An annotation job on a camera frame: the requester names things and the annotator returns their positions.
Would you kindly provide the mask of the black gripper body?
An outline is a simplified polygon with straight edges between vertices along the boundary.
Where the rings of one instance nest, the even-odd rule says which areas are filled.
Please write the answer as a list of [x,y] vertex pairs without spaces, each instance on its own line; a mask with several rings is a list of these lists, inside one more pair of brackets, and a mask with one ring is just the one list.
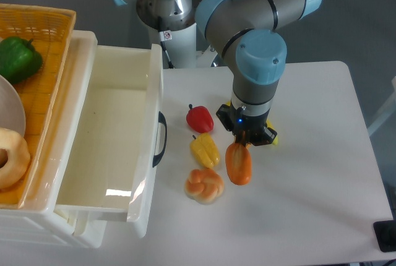
[[252,116],[248,114],[247,107],[235,108],[232,103],[222,104],[216,112],[217,118],[227,131],[231,132],[235,138],[245,132],[248,145],[254,146],[272,144],[275,136],[267,128],[268,115],[269,110],[261,115]]

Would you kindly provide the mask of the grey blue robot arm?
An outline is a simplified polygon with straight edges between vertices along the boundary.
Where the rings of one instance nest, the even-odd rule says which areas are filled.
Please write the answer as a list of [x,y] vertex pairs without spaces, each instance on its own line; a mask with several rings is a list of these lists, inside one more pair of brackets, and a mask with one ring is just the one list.
[[267,124],[287,47],[277,30],[316,11],[322,0],[113,0],[136,2],[152,43],[168,68],[196,64],[196,32],[233,74],[230,105],[217,117],[242,145],[271,144],[277,133]]

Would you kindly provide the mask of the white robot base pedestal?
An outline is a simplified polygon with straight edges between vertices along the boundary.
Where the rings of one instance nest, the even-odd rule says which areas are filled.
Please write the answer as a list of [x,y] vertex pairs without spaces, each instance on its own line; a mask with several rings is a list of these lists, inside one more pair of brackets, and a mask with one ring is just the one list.
[[153,44],[160,45],[163,67],[195,68],[196,37],[224,0],[137,0],[136,11]]

